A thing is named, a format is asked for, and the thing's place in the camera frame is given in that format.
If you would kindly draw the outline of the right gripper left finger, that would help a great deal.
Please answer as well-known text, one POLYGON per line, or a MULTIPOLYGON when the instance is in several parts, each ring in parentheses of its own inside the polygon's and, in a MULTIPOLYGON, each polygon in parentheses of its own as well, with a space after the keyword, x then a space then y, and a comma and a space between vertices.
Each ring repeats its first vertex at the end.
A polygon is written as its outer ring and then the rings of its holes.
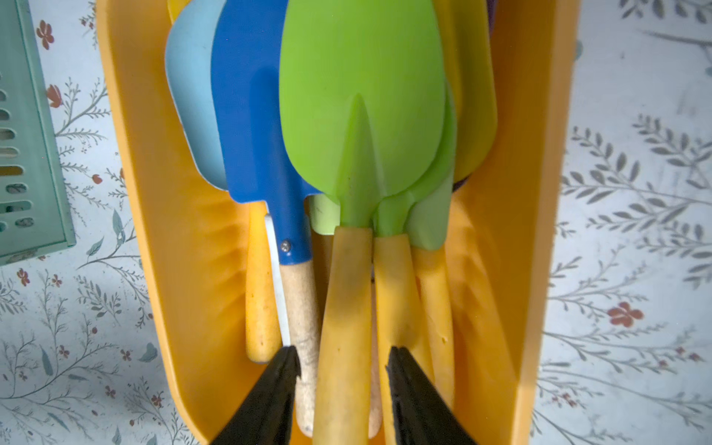
POLYGON ((281 348, 211 444, 289 444, 300 359, 281 348))

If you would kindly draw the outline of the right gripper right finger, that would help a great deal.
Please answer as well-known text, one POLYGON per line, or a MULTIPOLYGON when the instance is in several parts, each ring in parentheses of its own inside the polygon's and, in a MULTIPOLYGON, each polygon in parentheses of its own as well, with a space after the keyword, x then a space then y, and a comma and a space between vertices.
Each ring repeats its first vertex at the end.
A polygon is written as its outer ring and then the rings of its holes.
POLYGON ((413 445, 477 444, 407 348, 392 347, 386 369, 393 415, 388 439, 413 445))

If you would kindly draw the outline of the blue shovel wooden handle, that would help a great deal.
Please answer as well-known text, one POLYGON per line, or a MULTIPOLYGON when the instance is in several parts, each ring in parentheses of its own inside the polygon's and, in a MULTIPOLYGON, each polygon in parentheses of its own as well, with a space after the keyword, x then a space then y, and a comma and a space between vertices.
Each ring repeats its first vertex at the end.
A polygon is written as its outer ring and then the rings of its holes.
POLYGON ((264 202, 272 217, 289 335, 300 359, 295 416, 311 437, 321 312, 304 200, 316 191, 296 172, 282 135, 279 62, 286 15, 283 0, 225 3, 211 51, 211 91, 229 194, 238 203, 264 202))

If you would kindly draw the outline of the green pointed trowel yellow handle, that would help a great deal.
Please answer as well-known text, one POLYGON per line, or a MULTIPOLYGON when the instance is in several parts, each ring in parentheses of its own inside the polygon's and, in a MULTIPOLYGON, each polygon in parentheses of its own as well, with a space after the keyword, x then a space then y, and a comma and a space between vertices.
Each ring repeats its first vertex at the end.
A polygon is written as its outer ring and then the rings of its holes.
MULTIPOLYGON (((454 31, 455 2, 437 1, 434 7, 439 20, 439 29, 441 29, 446 75, 454 94, 457 114, 457 156, 460 75, 457 72, 455 61, 457 50, 454 31)), ((452 179, 452 193, 454 191, 454 179, 452 179)), ((434 385, 445 403, 448 406, 453 406, 455 400, 454 322, 452 322, 451 293, 444 244, 441 254, 429 256, 414 253, 413 257, 417 263, 417 283, 423 302, 426 304, 426 315, 430 328, 433 369, 436 374, 434 385)))

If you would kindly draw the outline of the purple shovel pink handle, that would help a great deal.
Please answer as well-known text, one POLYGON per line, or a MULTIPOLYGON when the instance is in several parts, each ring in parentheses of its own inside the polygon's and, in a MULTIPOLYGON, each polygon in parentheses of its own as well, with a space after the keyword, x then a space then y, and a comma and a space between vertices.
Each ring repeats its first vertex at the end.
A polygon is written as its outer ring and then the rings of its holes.
POLYGON ((490 152, 498 128, 491 58, 494 1, 456 1, 456 68, 460 75, 458 146, 454 190, 461 188, 490 152))

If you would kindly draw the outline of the green shovel wooden handle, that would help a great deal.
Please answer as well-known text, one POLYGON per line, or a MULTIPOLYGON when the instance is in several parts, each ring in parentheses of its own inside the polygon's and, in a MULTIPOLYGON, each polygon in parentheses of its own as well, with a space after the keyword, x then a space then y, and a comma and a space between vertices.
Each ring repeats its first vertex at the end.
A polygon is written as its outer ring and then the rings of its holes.
POLYGON ((331 268, 331 257, 336 227, 339 225, 339 205, 325 195, 309 197, 311 242, 317 295, 324 304, 331 268))

